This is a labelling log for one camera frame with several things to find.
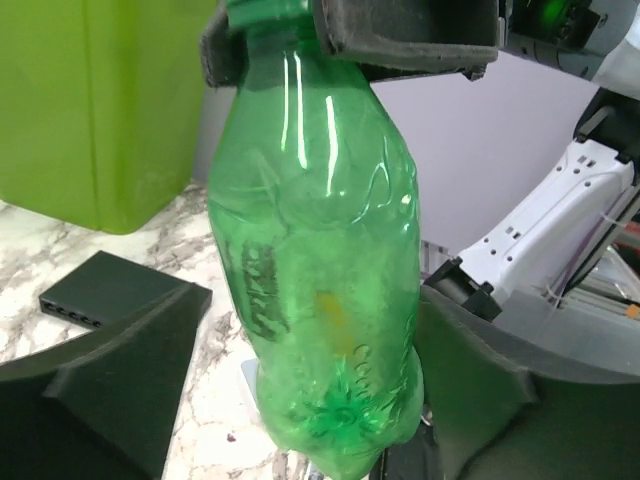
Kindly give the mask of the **green sprite bottle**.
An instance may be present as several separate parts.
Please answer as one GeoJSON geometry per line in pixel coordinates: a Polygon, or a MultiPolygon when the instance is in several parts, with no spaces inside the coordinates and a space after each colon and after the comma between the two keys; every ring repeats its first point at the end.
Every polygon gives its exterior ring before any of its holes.
{"type": "Polygon", "coordinates": [[[260,417],[280,448],[360,479],[422,412],[416,167],[359,67],[321,50],[309,2],[227,11],[247,63],[209,218],[259,361],[260,417]]]}

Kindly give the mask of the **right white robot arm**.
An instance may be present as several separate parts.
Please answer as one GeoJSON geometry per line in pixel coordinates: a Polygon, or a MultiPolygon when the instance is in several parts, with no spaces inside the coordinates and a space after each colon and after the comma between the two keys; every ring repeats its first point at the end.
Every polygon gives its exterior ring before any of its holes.
{"type": "Polygon", "coordinates": [[[635,1],[312,1],[324,53],[371,82],[459,73],[500,52],[598,88],[549,173],[482,239],[427,277],[494,319],[513,290],[576,286],[639,205],[639,5],[635,1]]]}

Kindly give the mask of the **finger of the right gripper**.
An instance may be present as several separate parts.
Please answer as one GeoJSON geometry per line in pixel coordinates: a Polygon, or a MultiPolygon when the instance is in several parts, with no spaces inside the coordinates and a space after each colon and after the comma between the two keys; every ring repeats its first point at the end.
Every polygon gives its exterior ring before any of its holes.
{"type": "Polygon", "coordinates": [[[370,82],[446,74],[475,81],[500,49],[495,0],[321,0],[312,12],[323,51],[356,63],[370,82]]]}
{"type": "Polygon", "coordinates": [[[201,72],[210,88],[238,87],[247,65],[246,41],[231,30],[226,7],[216,7],[199,42],[201,72]]]}

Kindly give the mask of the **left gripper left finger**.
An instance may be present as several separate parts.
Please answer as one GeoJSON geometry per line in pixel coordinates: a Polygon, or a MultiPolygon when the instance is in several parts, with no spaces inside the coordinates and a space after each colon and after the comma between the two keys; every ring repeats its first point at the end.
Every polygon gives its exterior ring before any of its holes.
{"type": "Polygon", "coordinates": [[[159,479],[196,336],[196,289],[1,366],[4,479],[159,479]]]}

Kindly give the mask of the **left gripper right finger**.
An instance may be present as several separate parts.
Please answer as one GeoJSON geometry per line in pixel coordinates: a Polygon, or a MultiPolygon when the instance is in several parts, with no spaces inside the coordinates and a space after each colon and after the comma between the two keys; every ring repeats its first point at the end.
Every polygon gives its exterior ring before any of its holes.
{"type": "Polygon", "coordinates": [[[638,478],[638,377],[541,349],[429,286],[417,350],[446,478],[638,478]]]}

